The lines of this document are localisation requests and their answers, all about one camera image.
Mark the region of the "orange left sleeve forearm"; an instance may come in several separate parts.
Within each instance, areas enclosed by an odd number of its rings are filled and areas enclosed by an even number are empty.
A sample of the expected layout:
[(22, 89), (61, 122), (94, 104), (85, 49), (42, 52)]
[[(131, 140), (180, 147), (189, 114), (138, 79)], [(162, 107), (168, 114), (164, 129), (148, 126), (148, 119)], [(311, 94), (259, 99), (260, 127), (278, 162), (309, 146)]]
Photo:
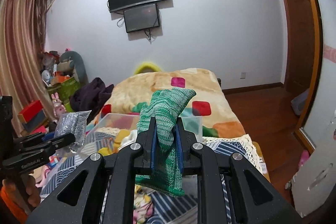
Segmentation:
[(1, 199), (5, 204), (5, 208), (9, 209), (10, 215), (19, 223), (25, 223), (27, 220), (26, 212), (10, 198), (4, 186), (1, 189)]

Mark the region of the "left hand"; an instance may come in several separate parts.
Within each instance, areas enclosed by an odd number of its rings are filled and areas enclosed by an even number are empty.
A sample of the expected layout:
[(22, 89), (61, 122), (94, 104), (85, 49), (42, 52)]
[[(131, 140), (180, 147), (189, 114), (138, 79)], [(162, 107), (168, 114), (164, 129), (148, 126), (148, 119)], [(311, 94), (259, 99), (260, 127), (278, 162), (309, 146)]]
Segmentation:
[(33, 208), (37, 207), (41, 202), (41, 197), (39, 196), (39, 190), (35, 185), (35, 178), (32, 175), (24, 174), (23, 181), (26, 186), (26, 193), (28, 194), (26, 200), (21, 196), (15, 183), (11, 180), (2, 180), (2, 186), (5, 187), (5, 192), (9, 197), (9, 200), (18, 205), (20, 209), (23, 209), (25, 213), (30, 214), (31, 209), (29, 209), (28, 204)]

